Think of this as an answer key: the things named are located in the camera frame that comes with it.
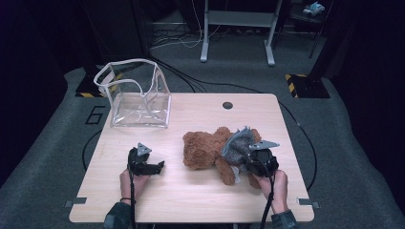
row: hand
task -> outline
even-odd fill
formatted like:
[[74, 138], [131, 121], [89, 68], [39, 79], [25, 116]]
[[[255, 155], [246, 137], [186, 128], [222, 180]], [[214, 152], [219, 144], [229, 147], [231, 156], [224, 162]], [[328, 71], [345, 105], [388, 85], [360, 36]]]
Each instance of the hand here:
[[[271, 183], [268, 177], [257, 177], [253, 175], [260, 184], [262, 192], [265, 197], [268, 199], [268, 195], [271, 192]], [[283, 213], [288, 210], [287, 206], [287, 192], [288, 192], [288, 177], [286, 173], [282, 170], [277, 170], [274, 177], [274, 197], [271, 202], [271, 209], [274, 214]]]
[[[134, 175], [133, 181], [134, 181], [134, 198], [135, 200], [138, 199], [140, 194], [143, 191], [143, 188], [145, 187], [146, 181], [148, 181], [150, 176], [136, 176]], [[128, 169], [124, 170], [119, 175], [119, 181], [120, 181], [120, 187], [121, 187], [121, 196], [123, 198], [131, 198], [131, 179], [129, 178], [129, 171]], [[130, 199], [123, 199], [122, 202], [131, 204]]]

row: round hole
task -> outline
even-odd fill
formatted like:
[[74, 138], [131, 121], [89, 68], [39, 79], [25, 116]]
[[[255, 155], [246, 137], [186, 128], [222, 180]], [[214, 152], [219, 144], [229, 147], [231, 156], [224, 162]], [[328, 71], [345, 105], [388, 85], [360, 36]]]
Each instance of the round hole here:
[[233, 104], [231, 102], [225, 102], [223, 103], [223, 107], [227, 110], [232, 109], [233, 108]]

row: wrist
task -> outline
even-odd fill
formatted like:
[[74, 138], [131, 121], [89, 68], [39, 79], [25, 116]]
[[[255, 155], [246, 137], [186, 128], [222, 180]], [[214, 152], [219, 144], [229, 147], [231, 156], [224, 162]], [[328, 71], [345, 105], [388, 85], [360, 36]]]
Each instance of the wrist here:
[[280, 214], [287, 211], [288, 207], [287, 204], [273, 200], [273, 202], [271, 203], [271, 209], [273, 210], [274, 214]]
[[131, 199], [130, 198], [121, 198], [120, 202], [126, 203], [128, 205], [131, 205]]

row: black cable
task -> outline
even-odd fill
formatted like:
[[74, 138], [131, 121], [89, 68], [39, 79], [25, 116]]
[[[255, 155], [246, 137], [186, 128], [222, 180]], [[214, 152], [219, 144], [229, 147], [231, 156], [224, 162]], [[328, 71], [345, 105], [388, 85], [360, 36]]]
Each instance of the black cable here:
[[281, 102], [279, 102], [279, 103], [280, 103], [280, 105], [282, 105], [282, 106], [287, 110], [287, 112], [288, 112], [289, 115], [292, 117], [292, 119], [295, 121], [295, 123], [297, 124], [297, 126], [298, 126], [298, 127], [301, 129], [301, 131], [304, 133], [304, 136], [307, 138], [307, 140], [308, 140], [308, 142], [309, 142], [309, 145], [310, 145], [310, 148], [311, 148], [312, 151], [313, 151], [313, 159], [314, 159], [314, 164], [315, 164], [314, 166], [315, 166], [315, 168], [314, 168], [314, 170], [313, 170], [312, 181], [310, 182], [309, 186], [307, 187], [307, 191], [309, 191], [309, 189], [312, 187], [313, 183], [315, 182], [316, 174], [317, 174], [317, 171], [318, 171], [318, 159], [317, 159], [317, 156], [316, 156], [315, 148], [313, 147], [312, 141], [309, 139], [307, 133], [306, 133], [306, 132], [304, 131], [304, 129], [301, 127], [300, 123], [295, 119], [294, 115], [292, 115], [291, 111], [286, 107], [286, 105], [284, 105], [284, 104], [281, 103]]
[[87, 166], [86, 166], [86, 162], [84, 161], [84, 154], [86, 153], [86, 148], [87, 145], [89, 145], [90, 141], [97, 136], [98, 134], [101, 133], [102, 130], [97, 131], [92, 137], [90, 137], [90, 139], [86, 142], [86, 144], [83, 147], [83, 151], [81, 152], [81, 162], [83, 163], [83, 167], [84, 167], [84, 171], [87, 171]]
[[260, 163], [262, 164], [263, 168], [265, 168], [266, 175], [268, 176], [268, 179], [270, 180], [270, 186], [271, 186], [271, 191], [268, 194], [265, 211], [263, 212], [262, 222], [260, 224], [260, 229], [265, 229], [268, 211], [270, 210], [271, 202], [274, 199], [274, 183], [275, 183], [275, 180], [276, 180], [276, 170], [274, 170], [272, 172], [272, 174], [271, 174], [270, 171], [268, 170], [268, 168], [266, 167], [265, 163], [258, 156], [256, 156], [256, 159], [259, 160]]
[[135, 185], [134, 185], [134, 174], [131, 171], [129, 164], [127, 165], [127, 169], [129, 171], [129, 178], [131, 180], [131, 225], [133, 229], [136, 229], [136, 222], [135, 222]]
[[[169, 64], [164, 63], [163, 61], [157, 59], [156, 57], [154, 57], [152, 54], [149, 54], [148, 56], [149, 58], [151, 58], [152, 61], [155, 61], [159, 64], [161, 64], [164, 68], [166, 68], [167, 70], [171, 71], [172, 73], [174, 73], [175, 75], [177, 75], [178, 77], [180, 77], [182, 80], [184, 80], [185, 82], [189, 83], [187, 80], [192, 80], [195, 81], [196, 83], [198, 83], [199, 85], [201, 84], [209, 84], [209, 85], [217, 85], [217, 86], [231, 86], [231, 87], [237, 87], [237, 88], [242, 88], [242, 89], [246, 89], [249, 91], [253, 91], [255, 93], [258, 94], [263, 94], [263, 92], [260, 92], [258, 90], [255, 89], [250, 89], [248, 87], [245, 86], [240, 86], [240, 85], [236, 85], [236, 84], [228, 84], [228, 83], [212, 83], [212, 82], [206, 82], [206, 81], [201, 81], [199, 79], [193, 78], [190, 75], [186, 74], [186, 73], [182, 73], [181, 71], [175, 69], [174, 67], [170, 66]], [[194, 88], [191, 86], [191, 84], [189, 83], [189, 86], [192, 88], [193, 92], [195, 92]], [[314, 158], [314, 171], [313, 171], [313, 177], [312, 180], [309, 184], [309, 186], [307, 187], [307, 191], [309, 191], [309, 189], [312, 187], [313, 183], [316, 180], [316, 175], [317, 175], [317, 171], [318, 171], [318, 159], [316, 156], [316, 151], [315, 148], [313, 147], [312, 141], [309, 139], [309, 136], [307, 135], [307, 133], [304, 131], [304, 129], [301, 127], [300, 123], [296, 120], [296, 118], [294, 117], [294, 115], [291, 113], [291, 111], [287, 108], [286, 105], [284, 105], [282, 102], [278, 101], [278, 103], [280, 105], [282, 105], [283, 108], [286, 109], [286, 111], [289, 113], [289, 115], [291, 116], [291, 118], [295, 121], [295, 123], [298, 125], [298, 127], [301, 129], [301, 131], [304, 133], [304, 136], [306, 137], [307, 141], [309, 142], [310, 148], [312, 149], [312, 153], [313, 153], [313, 158]]]

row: dark backdrop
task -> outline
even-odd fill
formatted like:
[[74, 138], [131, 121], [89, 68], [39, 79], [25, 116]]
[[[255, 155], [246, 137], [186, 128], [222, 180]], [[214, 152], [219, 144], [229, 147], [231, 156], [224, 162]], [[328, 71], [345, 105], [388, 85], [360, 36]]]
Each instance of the dark backdrop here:
[[[342, 10], [350, 13], [344, 18], [350, 20], [342, 20], [340, 28], [335, 25], [334, 28], [344, 34], [341, 39], [327, 41], [312, 73], [316, 76], [330, 73], [328, 69], [338, 62], [333, 60], [343, 59], [331, 81], [346, 104], [355, 137], [373, 166], [386, 178], [404, 213], [405, 27], [402, 25], [405, 24], [405, 2], [340, 2]], [[353, 23], [354, 30], [347, 42], [346, 34], [351, 31], [342, 28], [349, 28]]]

